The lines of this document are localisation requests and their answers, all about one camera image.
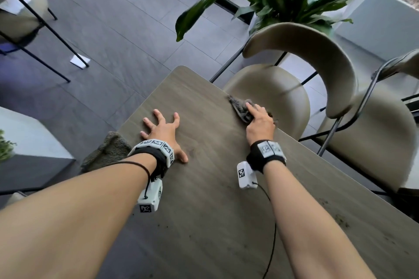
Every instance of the wooden table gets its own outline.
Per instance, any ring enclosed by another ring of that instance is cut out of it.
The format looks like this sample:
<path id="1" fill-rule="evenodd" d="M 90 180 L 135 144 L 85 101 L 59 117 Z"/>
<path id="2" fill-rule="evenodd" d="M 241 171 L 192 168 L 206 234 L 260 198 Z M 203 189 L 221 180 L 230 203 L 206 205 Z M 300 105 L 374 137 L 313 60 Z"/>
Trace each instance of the wooden table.
<path id="1" fill-rule="evenodd" d="M 170 168 L 156 213 L 134 210 L 125 226 L 125 245 L 137 245 L 137 255 L 131 257 L 137 261 L 136 273 L 130 275 L 261 278 L 275 221 L 262 190 L 238 187 L 235 168 L 249 146 L 227 94 L 177 67 L 119 130 L 130 144 L 140 141 L 142 119 L 153 119 L 154 108 L 167 120 L 180 114 L 176 137 L 189 163 Z M 417 223 L 279 129 L 275 140 L 288 168 L 334 217 L 378 278 L 418 278 Z M 258 181 L 266 186 L 260 174 Z M 278 237 L 267 277 L 293 278 Z"/>

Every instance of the forearm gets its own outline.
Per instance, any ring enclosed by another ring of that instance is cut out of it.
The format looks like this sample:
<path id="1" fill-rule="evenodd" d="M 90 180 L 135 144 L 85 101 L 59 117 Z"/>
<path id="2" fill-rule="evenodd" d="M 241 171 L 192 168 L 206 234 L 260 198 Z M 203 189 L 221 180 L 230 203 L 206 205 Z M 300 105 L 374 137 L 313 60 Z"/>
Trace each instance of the forearm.
<path id="1" fill-rule="evenodd" d="M 127 160 L 156 166 L 145 153 Z M 94 278 L 147 180 L 141 167 L 116 164 L 0 211 L 0 278 Z"/>
<path id="2" fill-rule="evenodd" d="M 265 165 L 264 174 L 297 278 L 374 278 L 338 224 L 280 161 Z"/>

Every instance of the cord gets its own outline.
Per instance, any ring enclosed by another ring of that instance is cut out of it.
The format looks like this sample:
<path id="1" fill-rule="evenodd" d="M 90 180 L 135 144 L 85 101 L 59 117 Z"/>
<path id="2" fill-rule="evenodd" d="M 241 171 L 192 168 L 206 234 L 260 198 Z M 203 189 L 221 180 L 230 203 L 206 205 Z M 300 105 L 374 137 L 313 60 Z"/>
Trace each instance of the cord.
<path id="1" fill-rule="evenodd" d="M 145 187 L 145 191 L 144 191 L 144 199 L 147 199 L 148 198 L 147 197 L 147 190 L 148 190 L 148 186 L 150 185 L 150 180 L 151 180 L 150 171 L 145 166 L 143 166 L 142 164 L 140 164 L 138 162 L 134 162 L 134 161 L 118 161 L 118 162 L 114 162 L 114 163 L 108 164 L 105 167 L 108 167 L 108 166 L 114 165 L 114 164 L 119 164 L 119 163 L 135 164 L 135 165 L 138 165 L 139 167 L 141 167 L 141 168 L 144 169 L 144 171 L 148 175 L 147 186 Z"/>
<path id="2" fill-rule="evenodd" d="M 271 201 L 271 198 L 269 197 L 268 193 L 265 191 L 265 189 L 258 183 L 252 182 L 253 184 L 256 184 L 258 187 L 262 189 L 262 191 L 265 193 L 266 197 L 268 198 L 269 202 Z M 268 266 L 266 267 L 266 271 L 262 277 L 262 279 L 265 279 L 266 275 L 268 274 L 269 267 L 271 266 L 272 258 L 274 257 L 274 250 L 275 250 L 275 240 L 276 240 L 276 222 L 275 222 L 275 230 L 274 230 L 274 242 L 272 244 L 272 251 L 271 251 L 271 257 L 269 258 Z"/>

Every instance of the person's right arm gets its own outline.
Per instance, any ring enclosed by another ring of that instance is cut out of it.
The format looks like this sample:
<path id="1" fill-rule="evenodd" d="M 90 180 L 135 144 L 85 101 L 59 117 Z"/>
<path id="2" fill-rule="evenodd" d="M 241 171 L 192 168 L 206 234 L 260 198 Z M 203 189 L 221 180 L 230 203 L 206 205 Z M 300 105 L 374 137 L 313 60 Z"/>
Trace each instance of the person's right arm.
<path id="1" fill-rule="evenodd" d="M 254 116 L 246 130 L 249 144 L 273 140 L 275 124 L 265 108 L 250 104 L 247 107 Z M 263 173 L 296 278 L 375 278 L 334 219 L 282 162 L 268 162 Z"/>

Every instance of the chair seat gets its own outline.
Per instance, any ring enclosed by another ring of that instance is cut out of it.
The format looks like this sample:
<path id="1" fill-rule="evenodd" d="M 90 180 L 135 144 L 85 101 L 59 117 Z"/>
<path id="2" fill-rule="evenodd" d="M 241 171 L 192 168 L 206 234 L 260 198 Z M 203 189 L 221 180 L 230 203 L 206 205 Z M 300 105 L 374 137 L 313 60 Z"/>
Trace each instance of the chair seat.
<path id="1" fill-rule="evenodd" d="M 310 118 L 310 101 L 301 82 L 286 70 L 269 64 L 249 65 L 224 86 L 239 99 L 251 99 L 272 113 L 280 130 L 299 139 Z"/>
<path id="2" fill-rule="evenodd" d="M 354 107 L 341 125 L 355 114 L 364 94 L 356 96 Z M 334 119 L 325 118 L 318 133 L 329 130 L 333 123 Z M 409 109 L 400 98 L 376 87 L 360 117 L 349 128 L 335 133 L 328 148 L 397 192 L 411 171 L 417 142 L 416 123 Z"/>
<path id="3" fill-rule="evenodd" d="M 43 18 L 48 11 L 47 0 L 31 0 L 29 6 Z M 5 11 L 0 12 L 0 31 L 15 41 L 19 41 L 20 38 L 30 34 L 39 24 L 38 19 L 26 8 L 23 8 L 18 15 Z M 0 37 L 0 44 L 4 42 L 5 40 Z"/>

